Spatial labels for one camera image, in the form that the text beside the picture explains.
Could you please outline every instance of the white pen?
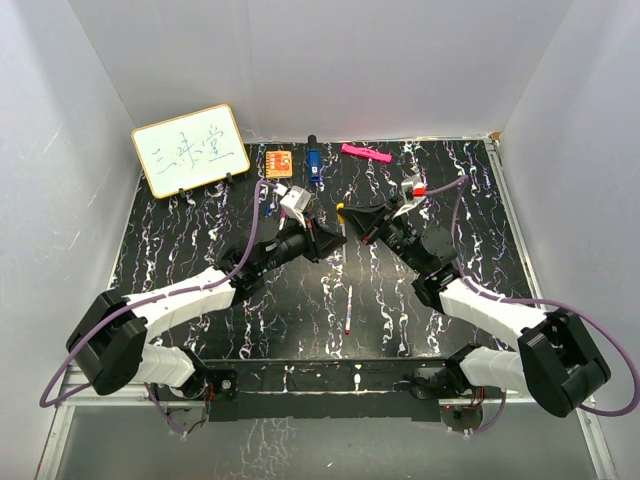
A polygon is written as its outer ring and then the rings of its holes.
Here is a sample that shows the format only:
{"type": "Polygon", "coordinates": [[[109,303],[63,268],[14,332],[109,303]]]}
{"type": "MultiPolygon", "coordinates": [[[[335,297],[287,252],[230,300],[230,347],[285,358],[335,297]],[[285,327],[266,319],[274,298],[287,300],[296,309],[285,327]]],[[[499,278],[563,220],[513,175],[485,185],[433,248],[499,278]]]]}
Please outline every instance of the white pen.
{"type": "Polygon", "coordinates": [[[280,225],[278,225],[278,231],[284,228],[284,222],[287,221],[287,213],[282,209],[282,213],[280,214],[280,225]]]}
{"type": "Polygon", "coordinates": [[[353,287],[349,285],[349,296],[347,297],[347,320],[344,325],[345,335],[351,332],[351,298],[353,297],[353,287]]]}
{"type": "MultiPolygon", "coordinates": [[[[347,238],[347,225],[342,224],[342,235],[347,238]]],[[[347,264],[347,242],[342,244],[342,263],[347,264]]]]}

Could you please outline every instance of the pen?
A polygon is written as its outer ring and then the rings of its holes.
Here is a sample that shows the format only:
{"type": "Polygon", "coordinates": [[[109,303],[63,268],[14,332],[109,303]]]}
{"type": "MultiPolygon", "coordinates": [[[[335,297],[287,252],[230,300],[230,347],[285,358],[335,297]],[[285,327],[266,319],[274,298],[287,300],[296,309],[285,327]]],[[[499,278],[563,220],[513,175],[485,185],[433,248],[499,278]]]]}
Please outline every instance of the pen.
{"type": "Polygon", "coordinates": [[[284,222],[286,221],[287,221],[287,212],[285,212],[283,208],[282,213],[280,213],[280,225],[278,225],[278,231],[284,228],[284,222]]]}
{"type": "MultiPolygon", "coordinates": [[[[340,210],[341,208],[344,208],[344,203],[339,203],[338,205],[336,205],[336,210],[340,210]]],[[[338,214],[338,221],[340,222],[342,235],[344,236],[344,238],[347,238],[347,222],[345,221],[344,217],[340,214],[338,214]]],[[[345,265],[347,264],[347,243],[346,242],[342,244],[342,263],[344,263],[345,265]]]]}
{"type": "Polygon", "coordinates": [[[388,153],[380,153],[370,148],[354,147],[352,145],[342,144],[342,153],[349,153],[356,155],[357,157],[370,158],[371,160],[377,160],[378,162],[390,163],[391,155],[388,153]]]}
{"type": "Polygon", "coordinates": [[[347,320],[344,325],[345,335],[351,332],[351,298],[353,297],[353,286],[349,285],[349,296],[347,297],[347,320]]]}

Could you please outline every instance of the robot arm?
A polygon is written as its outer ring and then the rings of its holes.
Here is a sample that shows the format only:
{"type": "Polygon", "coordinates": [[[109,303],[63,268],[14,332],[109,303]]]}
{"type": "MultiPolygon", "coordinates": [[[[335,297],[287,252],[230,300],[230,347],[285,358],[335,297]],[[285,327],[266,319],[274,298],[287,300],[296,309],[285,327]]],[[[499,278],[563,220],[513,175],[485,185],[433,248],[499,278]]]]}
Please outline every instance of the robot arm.
{"type": "Polygon", "coordinates": [[[236,268],[244,245],[227,249],[217,262],[218,268],[207,268],[180,283],[124,296],[109,290],[96,298],[69,337],[66,345],[69,352],[112,312],[127,304],[144,303],[140,300],[145,298],[158,297],[155,302],[122,314],[78,353],[76,361],[96,393],[109,395],[130,382],[146,382],[172,387],[178,395],[197,395],[205,380],[212,381],[205,378],[206,369],[200,360],[189,350],[150,345],[149,341],[203,313],[246,300],[264,287],[267,272],[300,255],[317,263],[346,242],[345,237],[326,230],[305,213],[311,200],[309,192],[300,187],[287,190],[283,186],[278,186],[276,192],[284,195],[280,204],[288,217],[281,226],[272,218],[260,220],[248,260],[233,278],[214,288],[202,287],[217,283],[236,268]],[[187,293],[176,294],[183,290],[187,293]]]}
{"type": "Polygon", "coordinates": [[[471,386],[530,393],[549,413],[567,416],[611,378],[582,320],[562,309],[545,312],[506,298],[495,300],[495,293],[462,278],[451,233],[430,225],[418,235],[403,218],[425,198],[424,184],[414,176],[384,204],[343,207],[339,215],[362,242],[382,240],[418,274],[412,285],[424,305],[466,320],[514,350],[467,345],[431,382],[458,394],[471,386]]]}

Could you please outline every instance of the orange circuit board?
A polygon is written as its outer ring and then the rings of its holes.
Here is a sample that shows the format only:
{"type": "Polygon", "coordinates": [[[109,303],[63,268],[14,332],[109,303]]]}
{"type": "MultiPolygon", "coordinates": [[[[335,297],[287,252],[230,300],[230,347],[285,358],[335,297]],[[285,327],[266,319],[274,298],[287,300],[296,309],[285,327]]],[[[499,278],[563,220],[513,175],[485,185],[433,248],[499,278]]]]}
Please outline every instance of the orange circuit board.
{"type": "Polygon", "coordinates": [[[292,176],[291,152],[267,152],[267,178],[289,178],[292,176]]]}

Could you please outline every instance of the marker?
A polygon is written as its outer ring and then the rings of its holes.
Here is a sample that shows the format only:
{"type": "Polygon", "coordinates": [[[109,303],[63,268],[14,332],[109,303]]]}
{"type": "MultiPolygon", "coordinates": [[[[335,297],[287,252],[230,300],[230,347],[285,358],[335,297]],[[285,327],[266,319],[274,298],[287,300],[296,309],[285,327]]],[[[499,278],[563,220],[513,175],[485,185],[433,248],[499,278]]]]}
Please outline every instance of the marker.
{"type": "Polygon", "coordinates": [[[353,297],[353,286],[349,285],[349,296],[347,297],[347,320],[344,325],[345,335],[351,332],[351,298],[353,297]]]}
{"type": "Polygon", "coordinates": [[[287,212],[285,212],[283,208],[282,212],[280,213],[280,225],[278,225],[278,231],[284,228],[284,222],[286,221],[287,221],[287,212]]]}
{"type": "Polygon", "coordinates": [[[391,155],[388,153],[380,153],[371,148],[354,147],[353,145],[342,144],[342,153],[355,155],[356,157],[370,158],[382,163],[391,163],[391,155]]]}
{"type": "Polygon", "coordinates": [[[318,140],[315,135],[309,135],[307,139],[307,166],[309,167],[309,181],[320,181],[320,154],[318,153],[318,140]]]}
{"type": "MultiPolygon", "coordinates": [[[[341,208],[344,208],[344,203],[339,203],[336,205],[336,210],[340,211],[341,208]]],[[[344,238],[347,238],[347,222],[344,217],[338,214],[338,221],[340,222],[340,228],[342,229],[342,235],[344,238]]],[[[346,242],[342,244],[342,263],[347,264],[347,244],[346,242]]]]}

